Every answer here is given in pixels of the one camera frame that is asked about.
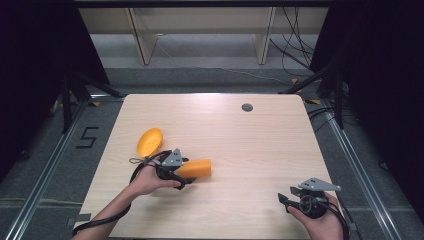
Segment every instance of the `cable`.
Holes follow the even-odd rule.
[[[170,151],[162,151],[159,152],[151,157],[146,158],[145,160],[143,160],[138,166],[137,168],[134,170],[133,174],[131,175],[131,179],[130,179],[130,183],[135,179],[135,177],[137,176],[137,174],[141,171],[141,169],[143,169],[145,166],[152,166],[148,164],[150,161],[152,161],[153,159],[155,159],[156,157],[163,155],[163,154],[169,154]],[[78,227],[74,228],[74,230],[72,230],[72,237],[75,236],[79,231],[82,231],[84,229],[87,228],[92,228],[95,226],[99,226],[99,225],[103,225],[103,224],[107,224],[107,223],[111,223],[111,222],[115,222],[118,221],[120,218],[122,218],[123,216],[125,216],[128,211],[131,208],[131,204],[128,205],[128,207],[126,207],[122,212],[115,214],[111,217],[107,217],[104,219],[99,219],[99,220],[95,220],[95,221],[90,221],[84,224],[79,225]]]
[[[297,26],[298,26],[298,19],[297,19],[298,10],[297,10],[297,8],[295,8],[295,10],[296,10],[296,19],[295,19],[295,24],[297,24]],[[294,29],[293,25],[291,24],[291,21],[290,21],[290,19],[289,19],[288,15],[287,15],[287,13],[286,13],[286,10],[285,10],[285,8],[284,8],[284,7],[283,7],[283,11],[284,11],[284,14],[285,14],[285,16],[286,16],[286,18],[287,18],[287,21],[288,21],[288,22],[289,22],[289,24],[290,24],[290,28],[291,28],[292,32],[291,32],[291,34],[290,34],[289,40],[287,40],[287,39],[284,37],[284,35],[283,35],[283,38],[284,38],[284,40],[286,40],[287,44],[286,44],[286,46],[284,47],[284,50],[280,50],[280,51],[283,53],[283,57],[282,57],[282,59],[281,59],[281,65],[283,66],[283,70],[284,70],[286,73],[290,74],[290,75],[293,75],[293,76],[309,76],[309,75],[301,75],[301,74],[294,74],[294,73],[291,73],[291,72],[289,72],[289,71],[286,69],[286,67],[284,66],[284,55],[286,55],[286,54],[287,54],[287,47],[288,47],[289,45],[290,45],[290,46],[293,46],[293,45],[291,45],[291,44],[290,44],[290,41],[291,41],[291,38],[293,37],[293,35],[295,35],[295,36],[298,38],[299,43],[301,43],[302,50],[300,50],[300,49],[299,49],[299,50],[302,52],[303,56],[305,57],[305,61],[307,62],[307,64],[302,63],[301,65],[302,65],[302,66],[304,66],[305,68],[309,69],[309,62],[308,62],[307,56],[305,56],[305,49],[303,48],[303,45],[302,45],[301,39],[300,39],[300,37],[299,37],[299,36],[297,36],[297,35],[296,35],[296,31],[295,31],[295,29]]]
[[[330,119],[328,119],[327,121],[325,121],[321,126],[319,126],[317,129],[314,130],[314,133],[318,132],[318,130],[320,130],[322,127],[324,127],[324,125],[327,124],[332,119],[334,119],[334,117],[331,117]]]
[[[352,215],[350,215],[350,212],[347,210],[347,207],[344,204],[344,202],[342,201],[342,199],[340,198],[340,195],[337,192],[336,192],[336,195],[337,195],[337,199],[339,200],[341,207],[344,209],[344,212],[346,213],[347,217],[349,218],[349,221],[351,223],[355,224],[355,226],[356,226],[355,221],[353,221]],[[356,234],[358,235],[359,240],[363,240],[362,235],[359,232],[358,226],[356,226]]]
[[[308,68],[309,66],[304,64],[303,62],[301,62],[299,59],[295,58],[293,55],[289,54],[288,52],[284,51],[283,49],[281,49],[280,47],[277,46],[277,44],[274,43],[274,41],[272,41],[272,39],[270,38],[269,41],[283,54],[287,55],[288,57],[290,57],[291,59],[293,59],[294,61],[296,61],[297,63],[299,63],[300,65],[302,65],[305,68]]]
[[[165,51],[165,49],[163,49],[163,48],[160,46],[159,41],[158,41],[158,43],[157,43],[157,46],[159,47],[159,49],[161,49],[161,50],[162,50],[162,52],[163,52],[163,53],[165,53],[165,54],[166,54],[169,58],[171,58],[171,59],[172,59],[173,63],[174,63],[176,66],[179,66],[179,67],[181,67],[181,68],[200,68],[200,69],[206,69],[205,67],[199,67],[199,66],[183,66],[183,65],[180,65],[180,64],[178,64],[178,63],[175,61],[174,57],[173,57],[171,54],[169,54],[168,52],[166,52],[166,51]],[[255,78],[260,78],[260,79],[265,79],[265,80],[274,80],[274,81],[278,81],[278,82],[281,82],[281,83],[283,83],[283,84],[290,85],[290,86],[292,85],[291,83],[287,83],[286,81],[284,81],[284,80],[280,80],[280,79],[278,79],[278,78],[262,77],[262,76],[258,76],[258,75],[251,74],[251,73],[248,73],[248,72],[236,71],[236,70],[231,70],[231,69],[227,69],[227,68],[216,68],[216,69],[220,69],[220,70],[227,71],[227,72],[231,72],[231,73],[244,74],[244,75],[248,75],[248,76],[255,77]]]
[[[289,18],[289,16],[287,15],[287,12],[286,12],[286,9],[283,7],[283,11],[284,11],[284,14],[285,14],[285,16],[286,16],[286,19],[287,19],[287,21],[288,21],[288,23],[289,23],[289,25],[290,25],[290,28],[291,28],[291,30],[292,30],[292,32],[291,32],[291,34],[290,34],[290,38],[289,38],[289,40],[287,40],[285,37],[284,37],[284,39],[286,40],[286,42],[287,42],[287,45],[286,45],[286,48],[287,48],[287,46],[289,45],[289,43],[290,43],[290,41],[291,41],[291,38],[292,38],[292,36],[294,35],[296,38],[297,38],[297,40],[298,40],[298,42],[299,42],[299,44],[300,44],[300,46],[301,46],[301,51],[302,51],[302,53],[303,53],[303,56],[305,57],[305,61],[307,62],[307,64],[309,65],[309,61],[311,61],[311,59],[310,59],[310,57],[309,57],[309,55],[307,55],[306,54],[306,49],[303,47],[303,44],[305,44],[305,45],[307,45],[306,43],[304,43],[303,41],[302,41],[302,39],[300,38],[300,31],[299,31],[299,21],[298,21],[298,16],[299,16],[299,8],[298,7],[295,7],[294,8],[294,10],[295,10],[295,22],[294,22],[294,24],[292,24],[292,22],[291,22],[291,20],[290,20],[290,18]]]
[[[339,220],[340,224],[342,225],[343,240],[349,240],[349,226],[347,225],[346,220],[344,219],[344,217],[340,213],[339,208],[336,205],[334,205],[333,203],[330,203],[330,202],[329,202],[329,204],[331,204],[331,206],[333,206],[335,209],[333,209],[332,207],[327,206],[327,205],[325,205],[325,204],[323,204],[323,203],[321,203],[319,201],[317,201],[317,203],[319,205],[327,208],[330,212],[332,212],[337,217],[337,219]]]

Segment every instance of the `black cable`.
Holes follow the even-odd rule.
[[[305,58],[308,65],[310,65],[311,58],[306,53],[306,49],[303,47],[302,39],[300,38],[300,29],[299,29],[299,21],[298,21],[299,8],[298,7],[294,8],[294,16],[295,16],[294,28],[295,29],[297,28],[297,33],[296,33],[296,30],[294,29],[295,36],[296,36],[297,40],[299,41],[300,47],[302,48],[303,57]]]
[[[285,12],[285,10],[284,10],[284,13],[286,14],[286,18],[287,18],[287,20],[289,21],[290,26],[292,26],[292,25],[291,25],[291,21],[290,21],[290,19],[289,19],[288,15],[287,15],[287,13]],[[294,28],[292,27],[291,29],[292,29],[292,32],[291,32],[291,34],[290,34],[290,38],[289,38],[288,42],[290,42],[290,40],[291,40],[291,38],[292,38],[293,34],[295,34]],[[291,72],[289,72],[289,71],[286,69],[286,67],[284,66],[284,55],[285,55],[285,53],[287,53],[287,47],[288,47],[288,44],[286,44],[286,46],[284,47],[284,50],[282,50],[282,51],[281,51],[281,52],[283,53],[283,57],[281,58],[281,65],[283,66],[283,70],[284,70],[287,74],[290,74],[290,75],[292,75],[292,76],[309,77],[310,75],[295,74],[295,73],[291,73]]]
[[[314,113],[312,116],[309,116],[309,120],[311,121],[311,124],[314,122],[314,119],[318,116],[318,115],[320,115],[320,114],[322,114],[322,113],[325,113],[325,112],[327,112],[328,110],[327,109],[320,109],[320,111],[318,111],[318,112],[316,112],[316,113]]]
[[[331,117],[330,119],[325,121],[321,126],[319,126],[317,129],[314,130],[314,133],[318,132],[318,130],[320,130],[322,127],[324,127],[325,124],[327,124],[328,122],[330,122],[333,119],[334,119],[334,117]]]
[[[291,20],[290,20],[290,18],[288,17],[288,15],[287,15],[287,12],[286,12],[286,9],[283,7],[283,11],[284,11],[284,14],[285,14],[285,16],[286,16],[286,19],[287,19],[287,21],[288,21],[288,23],[289,23],[289,25],[290,25],[290,28],[291,28],[291,30],[292,30],[292,32],[291,32],[291,34],[290,34],[290,38],[289,38],[289,40],[287,41],[287,39],[285,39],[286,41],[287,41],[287,43],[289,43],[290,41],[291,41],[291,38],[292,38],[292,36],[294,35],[296,38],[297,38],[297,40],[298,40],[298,42],[299,42],[299,44],[300,44],[300,46],[301,46],[301,48],[302,48],[302,53],[303,53],[303,56],[304,56],[304,58],[305,58],[305,61],[307,62],[307,64],[309,65],[309,62],[308,62],[308,59],[309,59],[309,61],[311,60],[310,59],[310,57],[309,57],[309,55],[307,55],[306,54],[306,49],[303,47],[303,44],[305,44],[305,45],[307,45],[304,41],[302,41],[302,39],[300,38],[300,35],[299,35],[299,33],[300,33],[300,31],[299,31],[299,21],[298,21],[298,16],[299,16],[299,8],[298,7],[295,7],[295,22],[294,22],[294,24],[292,24],[292,22],[291,22]]]
[[[302,49],[299,49],[298,47],[296,47],[296,46],[293,46],[293,44],[291,44],[290,42],[289,42],[289,40],[287,40],[287,38],[284,36],[284,34],[281,34],[282,36],[283,36],[283,38],[284,38],[284,41],[286,41],[286,43],[290,46],[290,47],[292,47],[293,49],[295,49],[295,50],[297,50],[297,51],[299,51],[299,52],[303,52],[303,50]]]
[[[305,68],[308,68],[309,66],[304,64],[303,62],[301,62],[299,59],[297,59],[296,57],[294,57],[293,55],[291,55],[290,53],[284,51],[283,49],[281,49],[280,47],[277,46],[277,44],[274,43],[274,41],[272,41],[272,39],[270,38],[269,41],[283,54],[287,55],[288,57],[290,57],[291,59],[293,59],[294,61],[296,61],[297,63],[299,63],[300,65],[302,65]]]
[[[339,220],[340,224],[342,225],[342,231],[343,231],[343,240],[349,240],[349,225],[347,225],[346,220],[344,219],[344,217],[342,216],[342,214],[340,213],[339,208],[334,205],[333,203],[330,203],[331,206],[333,206],[336,209],[333,209],[330,206],[327,206],[326,204],[323,204],[319,201],[317,201],[317,203],[325,208],[327,208],[330,212],[332,212],[337,219]]]
[[[169,154],[170,151],[162,151],[159,152],[151,157],[146,157],[144,161],[142,161],[137,168],[134,170],[133,174],[131,175],[131,179],[130,179],[130,183],[135,179],[135,177],[137,176],[137,174],[141,171],[141,169],[143,169],[145,166],[153,166],[153,165],[149,165],[148,163],[150,161],[152,161],[153,159],[155,159],[156,157],[163,155],[163,154]],[[92,227],[96,227],[96,226],[100,226],[103,224],[107,224],[107,223],[111,223],[111,222],[115,222],[118,221],[120,218],[122,218],[123,216],[125,216],[128,211],[131,208],[131,204],[128,205],[128,207],[126,207],[122,212],[115,214],[111,217],[107,217],[104,219],[99,219],[99,220],[95,220],[95,221],[90,221],[84,224],[79,225],[78,227],[74,228],[74,230],[72,230],[72,237],[75,236],[79,231],[82,231],[84,229],[87,228],[92,228]]]
[[[356,226],[356,223],[353,220],[352,215],[350,215],[350,212],[348,211],[346,205],[344,204],[344,202],[340,198],[340,195],[337,192],[336,192],[336,195],[337,195],[337,199],[339,200],[339,203],[340,203],[341,207],[344,209],[344,212],[346,213],[347,217],[349,218],[349,221],[351,223],[355,224],[355,226]],[[358,226],[356,226],[356,234],[358,235],[359,240],[363,240],[362,235],[359,232]]]

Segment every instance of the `metal frame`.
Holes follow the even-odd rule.
[[[327,100],[322,100],[322,103],[324,107],[331,107],[331,104]],[[350,143],[345,131],[339,128],[337,122],[334,120],[333,113],[327,112],[326,115],[327,119],[330,121],[330,126],[343,149],[343,152],[346,154],[346,158],[350,164],[350,167],[352,168],[352,171],[355,174],[355,177],[358,180],[359,185],[361,186],[361,189],[364,192],[364,195],[370,204],[370,207],[374,212],[374,215],[380,224],[381,229],[383,230],[384,235],[387,239],[402,239],[399,230],[395,226],[393,217],[387,210],[384,202],[381,200],[380,195],[377,193],[377,190],[375,189],[370,177],[362,166],[358,155],[356,155],[355,149]]]

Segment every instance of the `forearm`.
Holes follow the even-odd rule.
[[[136,193],[130,189],[130,187],[126,187],[118,196],[116,196],[102,211],[100,211],[94,218],[94,220],[100,220],[104,218],[108,218],[114,216],[128,207],[131,202],[137,197]],[[82,240],[82,239],[106,239],[110,232],[112,232],[118,221],[114,221],[111,223],[95,226],[92,228],[87,228],[80,231],[72,240]]]

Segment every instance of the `hand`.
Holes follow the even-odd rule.
[[[338,206],[338,201],[335,197],[325,193],[330,203]],[[306,228],[312,240],[341,240],[343,239],[342,226],[337,217],[330,211],[327,211],[324,216],[311,219],[304,215],[301,211],[294,207],[288,208],[289,212],[299,220]]]
[[[162,180],[156,174],[155,163],[150,162],[137,174],[135,179],[127,187],[135,197],[154,192],[161,187],[178,187],[180,182],[174,180]]]

